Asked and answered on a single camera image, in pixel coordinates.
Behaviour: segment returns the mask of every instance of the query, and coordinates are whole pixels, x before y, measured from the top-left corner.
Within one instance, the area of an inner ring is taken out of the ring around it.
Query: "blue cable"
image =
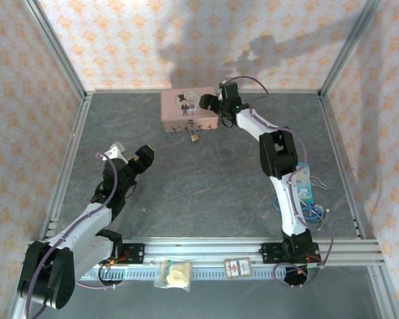
[[[279,203],[278,203],[278,197],[275,196],[272,200],[272,205],[273,208],[275,208],[277,211],[281,211],[281,208],[279,208]],[[310,221],[312,223],[320,223],[323,219],[325,219],[325,212],[319,208],[319,207],[315,207],[311,204],[308,204],[307,206],[304,206],[301,203],[301,210],[302,211],[308,211],[309,215],[303,214],[303,217],[307,220]]]

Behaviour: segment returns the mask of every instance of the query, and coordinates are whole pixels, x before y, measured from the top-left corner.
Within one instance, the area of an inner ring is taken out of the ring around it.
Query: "aluminum frame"
[[[84,86],[82,85],[74,66],[69,60],[69,57],[65,53],[61,42],[58,40],[56,33],[53,31],[53,28],[47,19],[43,8],[37,0],[23,0],[23,2],[29,14],[32,16],[34,23],[39,29],[41,36],[55,57],[58,65],[70,82],[72,89],[78,96],[78,99],[80,101],[84,100],[84,97],[86,96],[86,90],[84,89]]]
[[[65,160],[61,167],[61,174],[51,197],[47,209],[47,216],[41,230],[40,239],[51,237],[55,234],[55,227],[59,218],[59,212],[62,207],[63,199],[65,197],[65,192],[67,189],[69,176],[72,171],[72,165],[74,163],[76,151],[78,149],[78,144],[82,135],[82,130],[84,128],[84,123],[86,120],[88,108],[90,106],[90,101],[93,93],[113,93],[113,92],[160,92],[157,90],[100,90],[100,91],[90,91],[86,92],[84,86],[82,85],[78,75],[76,74],[73,65],[70,63],[68,56],[63,50],[55,32],[53,31],[51,24],[49,23],[44,11],[41,9],[37,0],[23,0],[29,13],[32,15],[34,22],[38,26],[45,42],[51,49],[54,57],[56,58],[59,66],[65,73],[73,90],[76,92],[77,96],[80,98],[81,103],[79,110],[74,121],[74,127],[72,129],[72,136],[68,141],[68,146],[66,148]],[[335,144],[334,132],[331,124],[329,123],[327,107],[329,104],[327,100],[327,93],[331,88],[333,82],[339,75],[344,64],[346,63],[349,55],[351,54],[354,46],[358,42],[359,38],[362,36],[366,26],[371,20],[372,16],[375,14],[381,0],[368,0],[362,14],[356,25],[354,26],[352,32],[349,34],[342,50],[336,58],[334,65],[329,72],[326,80],[324,81],[322,87],[318,92],[309,90],[290,90],[283,91],[277,90],[274,92],[278,93],[317,93],[319,96],[319,102],[321,104],[321,109],[323,111],[323,116],[327,129],[329,131],[331,144],[336,156],[338,168],[340,174],[342,175],[343,186],[346,190],[346,195],[348,197],[348,202],[354,217],[354,221],[358,225],[358,230],[362,238],[366,238],[366,230],[368,228],[368,221],[364,218],[363,214],[358,213],[358,207],[353,200],[351,193],[350,181],[346,176],[346,172],[340,164],[341,152]],[[257,90],[246,90],[245,92],[258,93]],[[266,238],[256,238],[256,239],[126,239],[126,242],[136,241],[146,243],[147,250],[146,260],[151,262],[152,257],[158,257],[164,252],[166,256],[169,256],[168,249],[173,249],[172,256],[175,257],[186,257],[189,253],[189,249],[194,249],[196,252],[191,252],[189,256],[197,257],[202,259],[202,263],[197,263],[194,267],[201,268],[206,266],[219,267],[221,265],[221,257],[234,256],[245,257],[245,255],[252,258],[253,267],[260,268],[263,267],[261,264],[261,257],[258,255],[258,245],[260,243],[269,242],[270,239]],[[328,241],[317,240],[321,246],[321,251],[324,253],[327,249]],[[334,244],[334,251],[331,254],[329,264],[327,266],[367,266],[368,272],[371,277],[372,285],[374,287],[374,293],[378,301],[378,306],[380,313],[383,318],[399,318],[399,303],[396,298],[396,294],[392,283],[390,281],[390,276],[388,274],[387,268],[384,264],[384,259],[381,255],[378,242],[375,239],[363,239],[363,240],[340,240],[336,239]],[[22,318],[23,317],[23,307],[25,301],[21,298],[17,298],[16,295],[16,285],[14,292],[12,294],[9,307],[7,309],[6,318]]]

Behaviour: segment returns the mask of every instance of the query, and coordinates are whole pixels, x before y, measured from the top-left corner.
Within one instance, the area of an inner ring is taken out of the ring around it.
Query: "cartoon figure sticker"
[[[197,92],[186,91],[176,96],[176,106],[182,110],[182,116],[194,115],[199,108],[200,99]]]

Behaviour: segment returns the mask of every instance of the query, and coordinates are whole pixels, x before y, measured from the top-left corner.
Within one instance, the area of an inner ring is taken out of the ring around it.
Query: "small box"
[[[228,279],[253,276],[249,257],[225,259],[223,264],[225,266],[225,275]]]
[[[204,94],[215,95],[209,88],[181,88],[161,92],[161,121],[166,132],[210,130],[217,128],[219,116],[200,108],[200,99]]]

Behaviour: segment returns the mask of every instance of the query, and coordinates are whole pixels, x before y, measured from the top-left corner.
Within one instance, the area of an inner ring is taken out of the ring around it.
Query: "wire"
[[[227,128],[232,128],[232,127],[233,127],[233,122],[232,122],[232,125],[228,126],[228,125],[226,125],[225,121],[223,120],[223,116],[221,116],[220,118],[221,118],[221,123],[222,123],[224,126],[226,126]]]
[[[31,319],[37,319],[45,310],[46,310],[46,305],[44,304]]]
[[[319,261],[320,263],[322,262],[322,259],[320,259],[319,257],[316,257],[316,256],[311,256],[309,254],[306,254],[306,257],[307,257],[308,264],[310,263],[311,259],[315,259],[316,261]]]
[[[130,195],[127,195],[125,198],[129,198],[131,195],[133,195],[134,191],[136,190],[136,186],[137,186],[137,185],[138,185],[138,182],[137,182],[137,181],[134,181],[134,187],[133,187],[132,192],[130,193]]]
[[[101,273],[102,273],[103,267],[104,267],[105,265],[106,265],[106,264],[101,265],[101,266],[99,267],[99,269],[98,269],[98,279],[99,279],[99,282],[100,282],[103,286],[105,286],[105,287],[113,286],[114,288],[116,288],[117,286],[119,286],[119,285],[122,283],[122,280],[118,280],[118,281],[103,280],[103,279],[102,279]]]
[[[300,200],[300,203],[302,205],[301,210],[309,212],[309,215],[303,214],[303,217],[307,221],[310,221],[312,223],[322,223],[323,224],[323,221],[327,218],[327,215],[326,215],[327,211],[323,210],[320,207],[317,207],[317,206],[314,206],[311,204],[306,204],[304,201],[301,201],[301,200]],[[281,208],[279,207],[279,204],[278,204],[277,196],[275,196],[273,198],[272,205],[273,205],[273,208],[275,208],[277,211],[281,211]]]
[[[258,85],[260,85],[262,87],[262,89],[264,89],[264,91],[266,92],[266,96],[269,94],[269,91],[266,89],[266,86],[264,86],[259,80],[257,80],[256,78],[253,78],[252,76],[248,76],[248,75],[234,76],[233,78],[230,78],[226,82],[230,82],[230,81],[236,80],[237,78],[248,78],[249,80],[253,80]]]
[[[297,270],[297,271],[299,271],[301,274],[305,275],[306,278],[308,278],[308,274],[305,273],[305,271],[304,271],[301,267],[299,267],[299,266],[297,266],[297,265],[295,265],[295,264],[292,264],[292,263],[287,263],[287,262],[278,263],[278,264],[276,264],[276,265],[272,268],[272,277],[273,277],[273,280],[274,280],[279,286],[289,287],[289,288],[295,287],[295,286],[290,285],[290,284],[283,284],[282,282],[280,282],[280,281],[277,279],[277,268],[280,267],[280,266],[285,266],[285,267],[288,266],[288,267],[291,267],[291,268],[295,268],[295,270],[289,270],[288,272],[293,272],[293,271],[296,271],[296,270]],[[308,282],[306,281],[304,284],[301,284],[300,287],[304,286],[305,284],[308,284],[308,283],[312,282],[313,279],[315,279],[315,277],[313,277],[313,278],[311,279],[311,281],[308,281]]]
[[[106,158],[107,161],[109,161],[112,171],[114,172],[114,187],[112,188],[111,194],[109,195],[109,197],[105,200],[105,202],[99,206],[98,208],[94,209],[93,211],[91,211],[90,213],[84,215],[83,217],[77,219],[69,228],[68,230],[65,232],[65,234],[62,236],[62,238],[60,238],[48,251],[47,253],[44,255],[44,257],[41,259],[39,265],[37,266],[37,268],[35,269],[34,275],[31,279],[31,282],[29,284],[29,288],[28,288],[28,293],[27,293],[27,302],[25,303],[25,315],[24,318],[25,319],[29,319],[29,307],[31,305],[31,299],[33,297],[33,293],[34,293],[34,287],[35,287],[35,283],[39,277],[39,274],[41,272],[42,267],[45,265],[47,259],[50,257],[50,255],[56,250],[56,248],[62,244],[65,239],[72,233],[72,231],[80,224],[82,223],[82,221],[84,221],[87,218],[92,217],[94,214],[98,213],[102,208],[104,208],[106,205],[108,205],[108,203],[110,202],[110,200],[112,199],[112,197],[115,194],[115,191],[117,189],[117,182],[118,182],[118,178],[117,178],[117,170],[115,168],[114,163],[112,162],[112,160],[104,153],[96,153],[96,158]],[[35,314],[34,318],[37,318],[39,316],[40,311]]]
[[[335,189],[335,188],[333,188],[333,187],[332,187],[332,188],[329,188],[328,186],[326,186],[326,185],[319,179],[319,177],[311,176],[311,178],[317,180],[317,181],[320,183],[320,185],[317,185],[317,184],[314,184],[314,183],[311,182],[312,186],[322,188],[322,189],[324,189],[324,190],[326,190],[326,191]]]
[[[298,133],[296,133],[296,131],[293,131],[293,130],[290,129],[290,128],[281,128],[281,127],[278,127],[278,126],[270,126],[270,125],[267,125],[266,122],[262,121],[262,119],[260,119],[259,117],[257,117],[257,116],[254,114],[253,110],[254,110],[254,109],[253,109],[252,106],[250,105],[250,114],[251,114],[251,116],[252,116],[254,119],[256,119],[260,124],[264,125],[266,128],[269,128],[270,130],[280,130],[280,131],[284,131],[284,132],[291,133],[294,137],[296,137],[296,139],[298,139],[298,140],[300,141],[300,144],[301,144],[301,147],[302,147],[302,149],[303,149],[303,153],[304,153],[304,157],[305,157],[305,158],[304,158],[304,160],[303,160],[302,166],[300,166],[298,169],[296,169],[296,170],[295,170],[293,173],[291,173],[290,176],[288,177],[288,184],[292,185],[292,184],[293,184],[293,177],[295,176],[295,174],[299,173],[299,172],[300,172],[303,168],[305,168],[306,165],[307,165],[307,150],[306,150],[306,145],[305,145],[303,139],[298,135]],[[293,206],[295,216],[297,217],[297,219],[298,219],[305,227],[308,227],[307,223],[300,217],[300,213],[297,211],[297,208],[296,208],[296,205],[295,205],[295,202],[294,202],[294,191],[293,191],[293,187],[292,187],[292,186],[288,187],[288,190],[289,190],[289,195],[290,195],[289,197],[290,197],[291,205]],[[334,237],[333,237],[332,235],[330,235],[330,238],[331,238],[331,242],[330,242],[330,245],[329,245],[329,249],[328,249],[328,251],[327,251],[327,255],[325,256],[325,259],[324,259],[324,264],[327,263],[328,258],[329,258],[329,255],[330,255],[331,250],[333,249],[333,245],[334,245]]]
[[[99,287],[97,287],[97,286],[89,286],[87,284],[82,284],[81,282],[78,282],[77,285],[79,285],[80,287],[83,287],[83,288],[93,289],[93,290],[106,290],[106,289],[109,289],[109,287],[105,287],[105,286],[99,286]]]

